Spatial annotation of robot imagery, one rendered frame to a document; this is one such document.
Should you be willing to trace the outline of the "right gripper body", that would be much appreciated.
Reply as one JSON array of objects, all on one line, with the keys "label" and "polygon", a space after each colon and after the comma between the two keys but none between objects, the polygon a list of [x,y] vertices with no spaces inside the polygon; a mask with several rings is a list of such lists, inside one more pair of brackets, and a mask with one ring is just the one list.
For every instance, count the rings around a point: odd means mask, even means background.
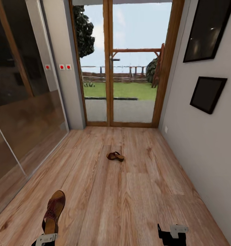
[{"label": "right gripper body", "polygon": [[186,236],[184,233],[178,233],[179,238],[173,238],[170,232],[162,232],[164,246],[187,246]]}]

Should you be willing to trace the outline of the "sandal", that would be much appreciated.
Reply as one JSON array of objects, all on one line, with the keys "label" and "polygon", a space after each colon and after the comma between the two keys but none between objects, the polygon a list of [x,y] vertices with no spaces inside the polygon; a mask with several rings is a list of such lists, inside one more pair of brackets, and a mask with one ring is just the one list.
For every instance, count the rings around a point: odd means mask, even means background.
[{"label": "sandal", "polygon": [[120,153],[118,153],[118,152],[108,153],[108,154],[107,154],[107,158],[108,158],[109,160],[115,160],[115,159],[118,159],[120,162],[123,162],[123,160],[124,160],[124,156],[120,155]]},{"label": "sandal", "polygon": [[56,191],[47,205],[42,228],[44,234],[58,233],[58,220],[65,207],[66,197],[63,191]]}]

